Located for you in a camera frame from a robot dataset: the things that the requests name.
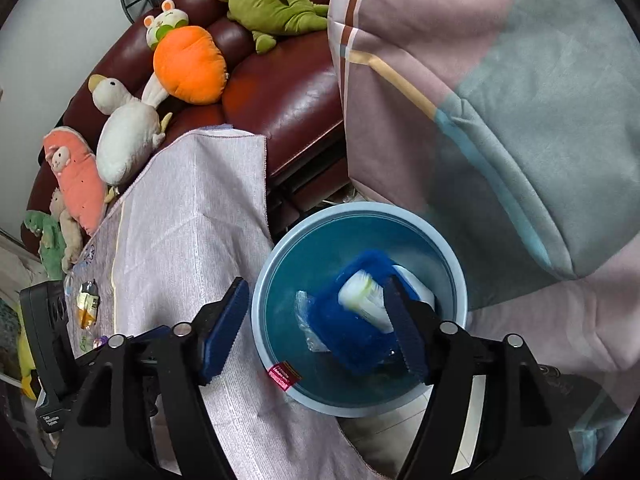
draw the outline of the white duck plush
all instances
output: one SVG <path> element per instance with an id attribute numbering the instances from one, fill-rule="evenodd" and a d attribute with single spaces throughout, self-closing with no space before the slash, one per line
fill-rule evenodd
<path id="1" fill-rule="evenodd" d="M 89 78 L 89 90 L 98 110 L 110 116 L 95 152 L 98 174 L 116 187 L 129 181 L 162 144 L 172 114 L 160 121 L 156 107 L 168 94 L 153 76 L 142 100 L 133 97 L 119 80 L 99 74 Z"/>

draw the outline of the duck beak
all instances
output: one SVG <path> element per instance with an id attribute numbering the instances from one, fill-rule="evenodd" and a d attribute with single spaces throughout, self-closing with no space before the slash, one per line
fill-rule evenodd
<path id="1" fill-rule="evenodd" d="M 105 78 L 105 76 L 100 75 L 100 74 L 93 74 L 90 78 L 89 78 L 89 92 L 94 93 L 95 88 L 98 86 L 98 83 Z"/>

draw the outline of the pink plush toy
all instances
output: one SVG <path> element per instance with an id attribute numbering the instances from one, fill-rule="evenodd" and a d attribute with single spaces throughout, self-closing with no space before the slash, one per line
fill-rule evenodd
<path id="1" fill-rule="evenodd" d="M 92 236 L 104 218 L 107 191 L 106 184 L 98 176 L 95 155 L 78 132 L 64 126 L 51 130 L 42 144 L 66 209 Z"/>

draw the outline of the red leather sofa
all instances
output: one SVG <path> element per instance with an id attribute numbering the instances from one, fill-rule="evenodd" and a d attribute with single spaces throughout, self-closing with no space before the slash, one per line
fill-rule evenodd
<path id="1" fill-rule="evenodd" d="M 230 78 L 221 101 L 213 105 L 191 106 L 169 97 L 158 109 L 161 117 L 174 112 L 162 146 L 208 124 L 229 123 L 266 136 L 267 210 L 270 231 L 276 235 L 348 182 L 342 108 L 327 34 L 283 38 L 272 51 L 258 56 L 252 35 L 226 18 L 226 4 L 216 0 L 174 2 L 188 13 L 192 25 L 210 32 L 225 57 Z M 140 18 L 92 73 L 115 77 L 140 96 L 153 72 L 145 31 Z M 85 81 L 71 99 L 62 123 L 80 132 L 95 150 L 106 120 Z M 48 212 L 56 185 L 49 165 L 41 163 L 28 209 Z M 37 253 L 38 240 L 24 225 L 22 240 L 28 250 Z"/>

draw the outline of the blue plastic bucket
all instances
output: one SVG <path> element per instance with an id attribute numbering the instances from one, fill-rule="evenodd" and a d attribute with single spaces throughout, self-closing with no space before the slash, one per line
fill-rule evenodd
<path id="1" fill-rule="evenodd" d="M 262 267 L 252 302 L 255 345 L 265 368 L 287 361 L 302 377 L 287 393 L 328 415 L 385 413 L 411 402 L 427 387 L 402 362 L 355 376 L 330 353 L 310 352 L 294 312 L 295 295 L 313 295 L 365 250 L 384 251 L 436 297 L 442 319 L 466 322 L 466 285 L 444 238 L 415 214 L 388 204 L 337 205 L 300 222 Z"/>

